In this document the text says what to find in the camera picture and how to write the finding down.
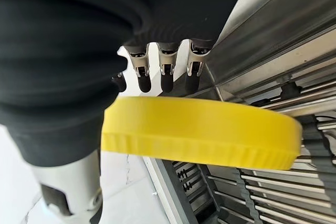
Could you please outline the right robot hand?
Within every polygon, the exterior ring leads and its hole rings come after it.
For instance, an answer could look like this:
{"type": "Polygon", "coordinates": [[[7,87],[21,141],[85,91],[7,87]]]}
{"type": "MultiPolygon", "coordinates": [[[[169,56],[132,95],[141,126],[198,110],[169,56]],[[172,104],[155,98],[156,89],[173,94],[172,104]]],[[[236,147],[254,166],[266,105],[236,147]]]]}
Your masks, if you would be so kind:
{"type": "Polygon", "coordinates": [[[158,46],[164,91],[181,42],[191,41],[192,82],[238,0],[1,0],[1,124],[64,223],[98,223],[103,201],[104,111],[124,90],[127,58],[151,88],[149,44],[158,46]]]}

